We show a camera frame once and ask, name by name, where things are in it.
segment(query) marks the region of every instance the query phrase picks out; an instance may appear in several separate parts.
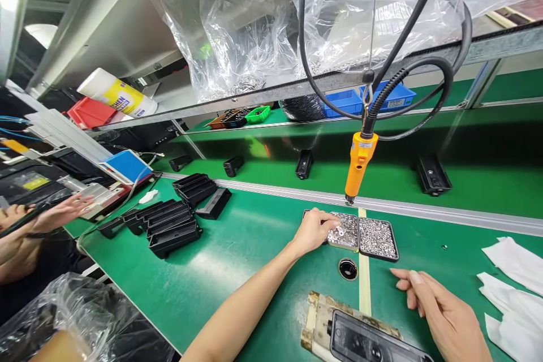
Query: tape strip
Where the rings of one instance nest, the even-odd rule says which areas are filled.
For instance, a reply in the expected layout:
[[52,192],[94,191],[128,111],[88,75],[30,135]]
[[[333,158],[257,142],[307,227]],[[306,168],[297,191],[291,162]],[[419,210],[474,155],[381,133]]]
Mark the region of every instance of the tape strip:
[[[366,210],[358,209],[358,216],[366,217]],[[358,281],[359,281],[359,310],[360,312],[372,315],[372,291],[369,281],[369,257],[358,254]]]

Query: worker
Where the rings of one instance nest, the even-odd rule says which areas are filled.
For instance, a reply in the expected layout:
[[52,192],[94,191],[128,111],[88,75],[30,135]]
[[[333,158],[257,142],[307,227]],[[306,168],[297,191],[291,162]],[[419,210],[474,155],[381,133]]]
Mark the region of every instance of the worker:
[[[288,271],[301,256],[319,248],[337,217],[313,208],[285,248],[212,315],[187,351],[183,362],[233,361],[266,311]],[[407,293],[407,306],[426,317],[430,332],[447,362],[491,362],[490,352],[471,307],[429,274],[391,269],[397,288]]]
[[[61,231],[54,239],[26,237],[61,228],[84,215],[92,196],[75,194],[33,221],[0,239],[0,325],[39,295],[56,277],[71,270],[77,260],[73,239]],[[7,229],[32,208],[11,205],[0,210],[0,231]]]

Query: coiled black cable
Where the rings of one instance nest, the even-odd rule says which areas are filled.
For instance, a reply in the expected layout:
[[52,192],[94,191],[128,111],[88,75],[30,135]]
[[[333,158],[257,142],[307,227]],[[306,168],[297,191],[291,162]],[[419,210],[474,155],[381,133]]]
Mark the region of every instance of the coiled black cable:
[[[396,55],[398,54],[398,52],[400,51],[401,47],[403,46],[405,40],[407,39],[407,36],[411,32],[411,30],[412,30],[413,26],[415,25],[417,19],[419,18],[420,14],[422,13],[422,10],[423,10],[424,6],[426,5],[427,1],[428,0],[418,0],[417,1],[417,4],[413,8],[413,12],[412,12],[410,18],[408,19],[405,28],[402,30],[402,33],[400,34],[400,37],[396,41],[392,51],[390,52],[387,59],[383,63],[383,67],[380,69],[379,73],[375,77],[375,80],[373,82],[373,88],[374,89],[377,89],[379,83],[381,82],[381,80],[385,76],[386,71],[392,65],[392,62],[394,61]],[[305,52],[305,0],[299,0],[298,23],[299,23],[300,59],[301,59],[302,66],[304,67],[304,71],[305,71],[305,74],[306,74],[307,79],[309,81],[309,84],[313,88],[314,92],[319,96],[319,98],[323,101],[323,103],[325,105],[327,105],[329,108],[334,110],[336,113],[339,113],[340,115],[351,118],[351,119],[362,120],[362,116],[358,116],[358,115],[354,115],[354,114],[345,112],[345,111],[339,109],[338,107],[336,107],[335,105],[333,105],[330,101],[328,101],[328,99],[326,99],[326,96],[319,89],[317,83],[313,79],[313,76],[311,75],[311,72],[309,70],[309,64],[307,62],[307,55],[306,55],[306,52]],[[386,114],[386,115],[382,115],[382,116],[378,117],[377,116],[378,109],[382,106],[382,103],[384,103],[386,97],[388,97],[390,92],[392,92],[392,90],[394,90],[394,87],[398,83],[400,83],[401,80],[399,80],[395,84],[393,83],[393,81],[389,82],[388,85],[390,85],[390,86],[387,85],[385,87],[385,89],[380,93],[379,98],[377,99],[377,100],[382,99],[382,102],[380,103],[379,107],[376,107],[377,106],[377,100],[373,104],[372,112],[374,112],[375,115],[372,115],[371,117],[368,117],[368,119],[366,119],[364,129],[362,131],[363,135],[367,135],[367,136],[369,135],[369,137],[371,137],[371,135],[373,134],[373,126],[374,126],[376,120],[396,117],[396,116],[399,116],[399,115],[401,115],[403,113],[406,113],[406,112],[408,112],[410,110],[413,110],[414,108],[421,105],[422,103],[424,103],[425,101],[427,101],[428,99],[430,99],[431,97],[433,97],[434,95],[436,95],[438,92],[441,91],[442,96],[439,99],[438,103],[436,104],[435,108],[432,110],[432,112],[430,112],[430,114],[421,123],[419,123],[419,125],[417,125],[413,129],[411,129],[411,130],[409,130],[409,131],[407,131],[405,133],[402,133],[400,135],[389,136],[389,137],[381,136],[380,139],[385,140],[385,141],[387,141],[387,140],[398,140],[398,139],[401,139],[403,137],[406,137],[406,136],[414,133],[415,131],[420,129],[422,126],[424,126],[441,109],[441,107],[445,103],[447,97],[449,96],[449,93],[450,93],[450,90],[451,90],[451,87],[452,87],[452,83],[453,83],[452,77],[458,71],[458,69],[460,69],[460,66],[462,66],[462,63],[464,62],[464,60],[465,60],[465,58],[467,56],[469,45],[471,43],[471,37],[472,37],[471,15],[469,13],[468,8],[464,5],[464,21],[462,22],[462,42],[461,42],[461,45],[460,45],[460,51],[459,51],[458,56],[457,56],[457,58],[456,58],[456,60],[454,62],[454,65],[451,66],[451,64],[447,60],[445,60],[443,58],[428,57],[428,58],[423,58],[423,59],[421,59],[421,60],[419,60],[417,62],[411,63],[409,66],[407,66],[402,71],[402,73],[399,72],[400,75],[396,74],[394,76],[394,77],[401,76],[402,79],[403,79],[409,74],[409,72],[411,70],[415,69],[416,67],[420,67],[420,66],[428,65],[428,64],[434,64],[434,65],[438,66],[442,70],[443,75],[444,75],[444,80],[438,85],[438,87],[434,91],[432,91],[430,94],[428,94],[426,97],[424,97],[422,100],[416,102],[415,104],[413,104],[413,105],[411,105],[411,106],[409,106],[409,107],[407,107],[405,109],[402,109],[402,110],[399,110],[399,111],[396,111],[396,112]]]

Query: hand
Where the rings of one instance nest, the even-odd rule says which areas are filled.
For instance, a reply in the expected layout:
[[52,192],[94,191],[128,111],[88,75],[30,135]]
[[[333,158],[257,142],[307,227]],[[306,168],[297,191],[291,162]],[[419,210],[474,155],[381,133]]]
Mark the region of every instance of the hand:
[[292,240],[293,245],[299,251],[299,256],[303,256],[322,245],[322,242],[328,237],[328,232],[338,227],[340,223],[338,217],[317,208],[307,212]]
[[390,269],[407,291],[407,308],[426,316],[432,338],[447,362],[492,362],[473,309],[428,273]]
[[38,216],[32,232],[51,232],[70,223],[75,218],[92,210],[87,207],[93,203],[93,198],[92,196],[81,198],[81,194],[77,193],[66,201],[62,201]]
[[24,205],[10,205],[5,211],[0,209],[0,229],[9,228],[31,210],[32,208],[26,208]]

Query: blue plastic bin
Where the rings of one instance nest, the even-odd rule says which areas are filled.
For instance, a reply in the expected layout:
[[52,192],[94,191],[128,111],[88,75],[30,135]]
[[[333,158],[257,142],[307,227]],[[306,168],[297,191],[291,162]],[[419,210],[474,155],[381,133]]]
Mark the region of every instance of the blue plastic bin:
[[[377,87],[377,92],[373,94],[373,100],[375,101],[381,91],[385,89],[386,84],[389,81],[383,81],[379,84]],[[360,94],[364,94],[364,90],[366,89],[365,86],[360,87]],[[379,111],[390,111],[390,110],[398,110],[403,107],[409,106],[411,102],[413,102],[413,98],[417,96],[415,92],[410,90],[409,88],[406,88],[403,84],[399,84],[394,88],[394,90],[390,93],[388,98],[385,100],[385,103],[383,106],[379,109]],[[369,105],[369,108],[371,109],[373,107],[373,103]]]
[[[362,112],[362,99],[354,89],[326,95],[326,99],[332,102],[335,107],[348,113],[360,114]],[[341,116],[326,105],[324,106],[324,114],[327,118]]]

